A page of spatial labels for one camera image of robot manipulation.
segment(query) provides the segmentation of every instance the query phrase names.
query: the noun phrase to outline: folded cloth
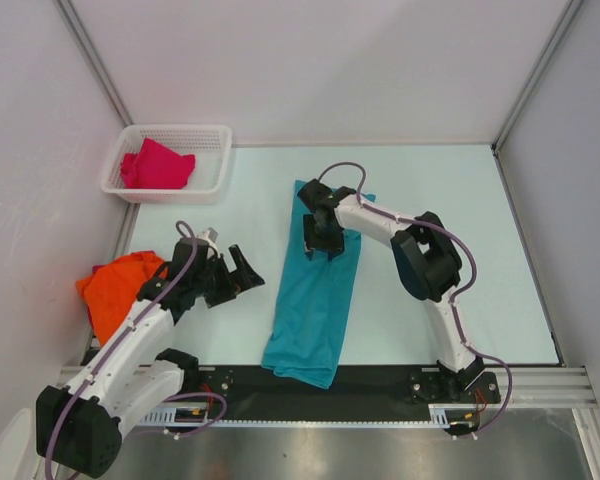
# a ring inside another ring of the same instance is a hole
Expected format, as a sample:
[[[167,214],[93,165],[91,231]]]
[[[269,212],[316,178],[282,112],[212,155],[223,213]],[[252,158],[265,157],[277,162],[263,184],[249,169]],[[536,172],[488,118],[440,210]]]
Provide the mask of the folded cloth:
[[[120,177],[126,188],[179,189],[187,185],[195,166],[195,155],[178,155],[145,138],[138,154],[125,154]]]
[[[315,252],[309,260],[302,225],[309,210],[297,197],[304,184],[295,182],[289,246],[262,366],[279,377],[329,388],[347,328],[361,238],[358,232],[345,230],[342,255],[329,262],[326,253]],[[365,197],[375,200],[375,195]]]
[[[101,346],[124,321],[140,287],[163,263],[153,252],[131,253],[76,282],[78,293],[89,307],[91,326]]]

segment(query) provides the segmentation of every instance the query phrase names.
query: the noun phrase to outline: white wall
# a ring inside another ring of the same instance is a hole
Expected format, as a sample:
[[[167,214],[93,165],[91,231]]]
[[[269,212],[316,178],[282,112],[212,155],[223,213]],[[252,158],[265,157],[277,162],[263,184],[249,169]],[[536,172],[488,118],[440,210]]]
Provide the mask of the white wall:
[[[503,163],[560,344],[600,403],[600,0],[585,4]]]
[[[135,123],[491,143],[567,0],[76,0]]]
[[[74,281],[123,212],[97,184],[119,131],[53,2],[0,0],[0,432],[75,353]]]

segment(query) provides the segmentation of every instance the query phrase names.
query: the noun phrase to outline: teal cloth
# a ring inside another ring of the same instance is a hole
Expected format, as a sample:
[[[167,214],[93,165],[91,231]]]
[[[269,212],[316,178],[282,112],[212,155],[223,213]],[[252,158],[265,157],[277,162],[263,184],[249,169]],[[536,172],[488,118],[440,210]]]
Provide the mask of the teal cloth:
[[[345,251],[331,262],[327,254],[304,253],[302,217],[309,212],[297,196],[305,182],[296,180],[289,246],[276,301],[273,333],[262,366],[329,388],[336,374],[360,257],[358,232],[345,230]],[[375,195],[365,195],[375,200]]]

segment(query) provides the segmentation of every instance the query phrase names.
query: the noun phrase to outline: white object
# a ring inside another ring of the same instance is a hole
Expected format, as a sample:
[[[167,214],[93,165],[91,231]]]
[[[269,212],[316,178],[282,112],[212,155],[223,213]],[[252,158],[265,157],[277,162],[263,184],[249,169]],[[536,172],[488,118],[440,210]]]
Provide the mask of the white object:
[[[181,154],[196,156],[189,183],[181,190],[130,189],[120,177],[126,153],[138,153],[145,138]],[[125,128],[105,165],[100,186],[130,203],[215,203],[229,168],[231,129],[222,125],[131,125]]]
[[[125,438],[156,405],[182,388],[184,371],[175,363],[158,360],[149,370],[124,387],[112,416],[120,419],[118,429]]]
[[[87,366],[85,366],[80,373],[78,373],[71,381],[67,382],[70,393],[75,393],[85,379],[92,377],[91,372],[93,368],[100,362],[102,357],[115,343],[115,340],[122,335],[122,333],[128,328],[128,322],[133,321],[138,317],[151,302],[149,300],[142,300],[134,302],[131,306],[131,310],[127,314],[127,319],[123,322],[116,333],[107,341],[106,345],[93,357]],[[95,375],[95,381],[92,381],[82,395],[82,398],[88,400],[91,397],[98,397],[100,399],[99,404],[102,405],[105,410],[114,416],[115,409],[118,406],[118,400],[122,398],[121,392],[125,389],[125,381],[131,378],[134,370],[140,364],[140,359],[147,354],[155,357],[160,350],[157,350],[155,344],[157,340],[164,337],[170,330],[173,329],[173,317],[171,313],[162,310],[160,305],[154,305],[151,310],[145,315],[140,323],[136,326],[136,329],[130,332],[127,337],[118,345],[116,350],[107,359],[107,362],[100,369],[97,375]],[[171,392],[166,392],[162,398],[166,398],[169,395],[175,394],[178,389]]]
[[[391,249],[391,239],[399,230],[408,227],[404,223],[398,222],[398,218],[413,219],[411,215],[404,215],[387,208],[375,205],[387,213],[392,214],[396,220],[373,213],[366,210],[358,203],[355,195],[349,195],[340,201],[340,204],[335,208],[334,213],[338,221],[338,225],[342,228],[355,230],[363,235],[373,238]],[[384,275],[395,278],[394,272],[385,272]],[[453,312],[449,299],[455,291],[455,287],[448,290],[438,303],[431,300],[423,302],[429,321],[436,337],[438,346],[438,360],[448,369],[459,372],[467,368],[471,362],[475,360],[475,355],[467,350],[467,347],[462,343],[460,334],[455,325]],[[458,314],[462,320],[462,313],[458,310]]]
[[[0,434],[0,480],[31,478],[35,462],[28,458],[33,449],[33,412],[23,408]]]

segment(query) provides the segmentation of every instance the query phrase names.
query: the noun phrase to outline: orange cloth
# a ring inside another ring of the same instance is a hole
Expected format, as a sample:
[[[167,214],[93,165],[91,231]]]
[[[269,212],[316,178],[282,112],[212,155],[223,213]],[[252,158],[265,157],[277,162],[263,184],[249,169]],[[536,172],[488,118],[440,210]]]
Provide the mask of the orange cloth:
[[[164,260],[153,252],[131,253],[76,282],[78,293],[89,307],[93,331],[101,346],[116,332],[140,287],[162,263]]]

